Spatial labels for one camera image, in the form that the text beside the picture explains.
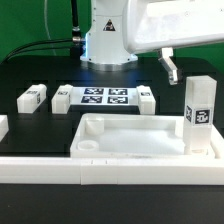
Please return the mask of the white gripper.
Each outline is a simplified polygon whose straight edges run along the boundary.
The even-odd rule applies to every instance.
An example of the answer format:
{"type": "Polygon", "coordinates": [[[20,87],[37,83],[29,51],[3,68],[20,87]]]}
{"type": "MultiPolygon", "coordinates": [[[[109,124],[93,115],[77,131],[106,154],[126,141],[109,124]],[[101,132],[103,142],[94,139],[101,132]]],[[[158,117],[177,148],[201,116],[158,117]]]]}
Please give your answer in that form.
{"type": "Polygon", "coordinates": [[[159,50],[171,85],[179,81],[173,49],[224,41],[224,0],[128,0],[123,42],[130,53],[159,50]]]}

